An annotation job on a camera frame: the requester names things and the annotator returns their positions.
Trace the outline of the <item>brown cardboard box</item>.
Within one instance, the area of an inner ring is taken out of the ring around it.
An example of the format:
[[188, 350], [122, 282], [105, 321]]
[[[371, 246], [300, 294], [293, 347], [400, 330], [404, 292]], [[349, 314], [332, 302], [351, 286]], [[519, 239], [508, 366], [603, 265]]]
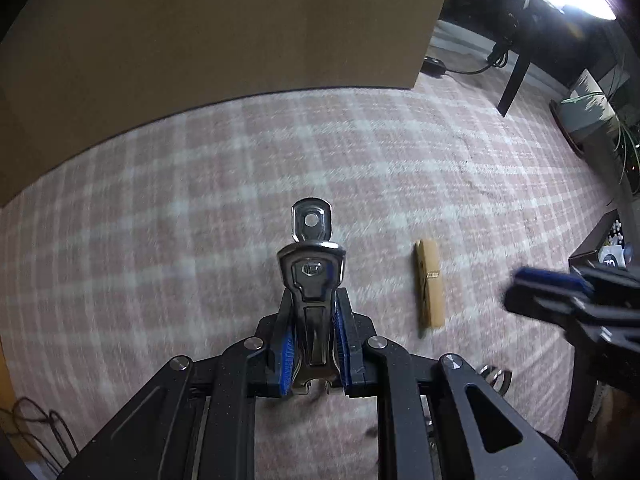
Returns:
[[27, 0], [1, 41], [1, 198], [200, 106], [408, 89], [444, 0]]

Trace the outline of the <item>wooden clothespin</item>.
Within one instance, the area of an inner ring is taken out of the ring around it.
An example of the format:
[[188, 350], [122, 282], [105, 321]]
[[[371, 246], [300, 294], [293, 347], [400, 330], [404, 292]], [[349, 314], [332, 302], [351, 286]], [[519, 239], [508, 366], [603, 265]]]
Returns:
[[445, 325], [446, 315], [437, 243], [421, 238], [414, 245], [414, 252], [418, 272], [420, 330], [441, 328]]

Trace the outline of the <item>large metal spring clamp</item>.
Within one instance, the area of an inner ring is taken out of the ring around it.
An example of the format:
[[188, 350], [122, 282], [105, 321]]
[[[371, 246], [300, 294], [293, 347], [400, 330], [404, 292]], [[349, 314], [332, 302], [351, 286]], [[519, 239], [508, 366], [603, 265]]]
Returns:
[[346, 250], [331, 240], [332, 209], [325, 200], [298, 200], [291, 217], [293, 241], [280, 249], [277, 257], [283, 285], [292, 297], [297, 346], [292, 390], [306, 394], [313, 382], [329, 387], [340, 378], [333, 319]]

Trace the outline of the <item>black table leg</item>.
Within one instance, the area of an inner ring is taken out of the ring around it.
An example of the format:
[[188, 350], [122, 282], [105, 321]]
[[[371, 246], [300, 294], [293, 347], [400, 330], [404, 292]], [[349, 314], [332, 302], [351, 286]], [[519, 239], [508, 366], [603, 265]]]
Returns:
[[506, 117], [514, 101], [518, 89], [524, 81], [529, 65], [532, 62], [534, 52], [534, 40], [526, 39], [521, 41], [521, 52], [514, 65], [513, 72], [506, 83], [506, 88], [498, 102], [497, 110], [502, 117]]

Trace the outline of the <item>dark storage box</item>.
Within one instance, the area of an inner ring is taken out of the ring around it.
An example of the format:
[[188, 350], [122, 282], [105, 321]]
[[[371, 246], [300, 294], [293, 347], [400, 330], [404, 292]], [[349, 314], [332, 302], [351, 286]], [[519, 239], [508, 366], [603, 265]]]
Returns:
[[639, 264], [639, 243], [616, 209], [604, 214], [568, 257], [570, 269], [578, 266], [614, 266], [629, 269]]

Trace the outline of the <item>black power strip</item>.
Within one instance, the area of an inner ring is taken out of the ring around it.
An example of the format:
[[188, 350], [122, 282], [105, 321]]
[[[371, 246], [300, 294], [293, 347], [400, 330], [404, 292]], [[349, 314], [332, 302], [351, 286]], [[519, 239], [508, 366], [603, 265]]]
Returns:
[[439, 78], [447, 73], [447, 66], [439, 58], [426, 56], [421, 66], [421, 73], [430, 77]]

